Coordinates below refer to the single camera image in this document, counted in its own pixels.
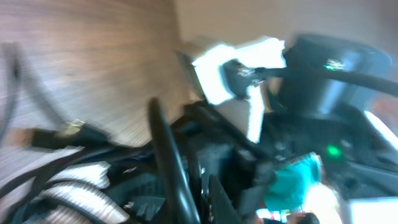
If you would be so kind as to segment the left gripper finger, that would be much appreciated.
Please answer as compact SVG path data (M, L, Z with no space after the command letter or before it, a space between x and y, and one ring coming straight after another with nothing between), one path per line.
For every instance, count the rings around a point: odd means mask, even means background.
M209 223L240 224L240 217L216 175L210 175L208 190Z

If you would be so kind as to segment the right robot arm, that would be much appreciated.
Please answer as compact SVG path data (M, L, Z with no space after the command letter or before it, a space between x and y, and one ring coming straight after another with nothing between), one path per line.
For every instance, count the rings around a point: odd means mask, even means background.
M275 37L241 45L201 37L176 55L199 102L184 108L213 138L234 145L238 182L257 183L315 153L346 198L395 197L397 154L366 116L385 79L388 54L367 45L303 34L291 47Z

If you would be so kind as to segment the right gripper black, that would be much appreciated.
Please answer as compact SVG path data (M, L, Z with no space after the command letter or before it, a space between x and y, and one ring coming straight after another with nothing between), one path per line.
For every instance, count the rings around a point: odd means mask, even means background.
M202 101L183 106L183 114L171 125L183 155L196 157L200 169L189 181L201 180L209 189L210 176L220 179L230 199L262 197L275 179L271 154L246 139L214 107Z

